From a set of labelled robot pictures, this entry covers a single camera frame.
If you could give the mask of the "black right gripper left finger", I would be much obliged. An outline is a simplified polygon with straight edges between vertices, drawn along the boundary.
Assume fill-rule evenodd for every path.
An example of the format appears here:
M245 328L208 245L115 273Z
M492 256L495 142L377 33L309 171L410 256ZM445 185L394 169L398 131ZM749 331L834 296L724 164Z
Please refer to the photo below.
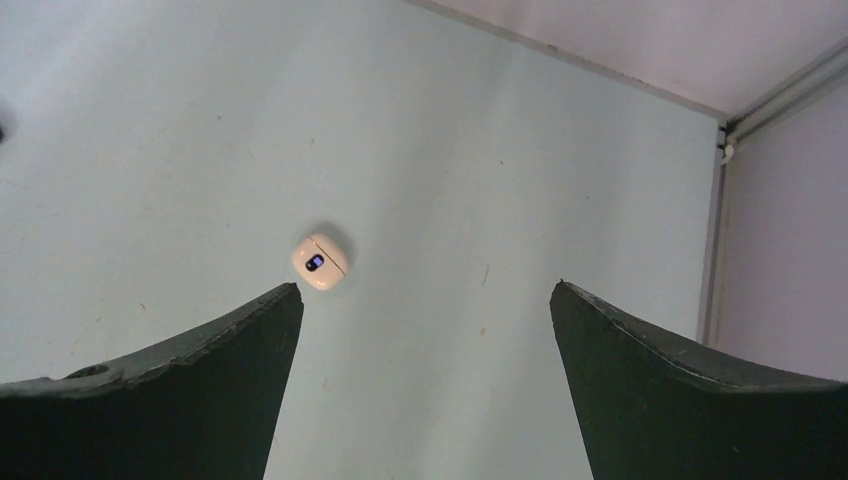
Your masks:
M5 479L261 479L304 305L293 283L139 351L1 387Z

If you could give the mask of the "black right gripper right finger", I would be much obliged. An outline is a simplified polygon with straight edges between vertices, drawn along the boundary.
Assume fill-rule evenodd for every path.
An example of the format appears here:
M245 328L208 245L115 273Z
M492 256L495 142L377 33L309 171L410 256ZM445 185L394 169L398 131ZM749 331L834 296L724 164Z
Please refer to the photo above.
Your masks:
M847 386L749 362L569 282L553 330L597 479L843 479Z

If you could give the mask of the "beige earbud charging case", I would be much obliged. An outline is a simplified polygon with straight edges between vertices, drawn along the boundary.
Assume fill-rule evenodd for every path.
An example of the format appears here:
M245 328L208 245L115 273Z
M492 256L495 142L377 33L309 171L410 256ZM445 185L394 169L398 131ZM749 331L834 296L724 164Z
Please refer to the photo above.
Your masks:
M322 234L306 237L294 249L292 265L303 280L320 291L337 286L350 269L344 251Z

